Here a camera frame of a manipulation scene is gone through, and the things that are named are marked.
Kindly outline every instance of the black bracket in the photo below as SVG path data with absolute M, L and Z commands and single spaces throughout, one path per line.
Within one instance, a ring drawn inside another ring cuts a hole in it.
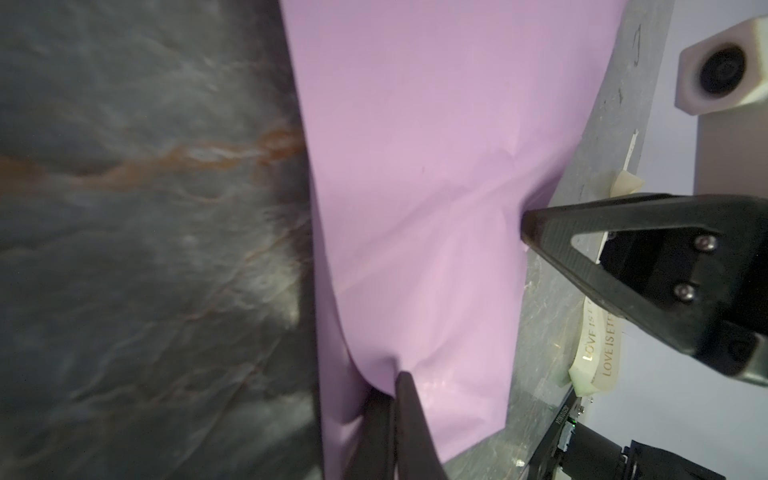
M 768 386 L 768 201 L 634 195 L 531 210 L 522 238 L 597 305 L 711 368 Z M 611 232 L 604 262 L 580 233 Z M 697 248 L 711 237 L 715 248 Z
M 429 433 L 419 393 L 408 372 L 395 382 L 395 398 L 368 396 L 359 443 L 344 480 L 448 480 Z

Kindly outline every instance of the white wall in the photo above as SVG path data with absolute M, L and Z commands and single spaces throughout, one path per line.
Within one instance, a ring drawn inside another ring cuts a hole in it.
M 696 120 L 674 108 L 684 48 L 748 18 L 768 0 L 677 0 L 637 174 L 645 191 L 690 194 Z M 768 389 L 729 380 L 624 324 L 617 388 L 584 423 L 612 441 L 670 450 L 729 480 L 768 478 Z

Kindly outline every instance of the gray marble countertop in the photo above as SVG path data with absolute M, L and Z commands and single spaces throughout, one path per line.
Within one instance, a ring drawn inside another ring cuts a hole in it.
M 630 1 L 553 204 L 606 197 L 638 130 L 636 165 L 671 8 Z M 5 2 L 0 105 L 0 478 L 320 478 L 307 162 L 276 0 Z M 520 475 L 580 318 L 531 253 L 508 426 L 453 478 Z

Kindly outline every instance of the lavender fabric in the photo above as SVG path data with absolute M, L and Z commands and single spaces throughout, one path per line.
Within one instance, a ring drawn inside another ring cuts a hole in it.
M 545 204 L 624 0 L 282 0 L 310 153 L 327 480 L 410 371 L 445 461 L 505 424 Z

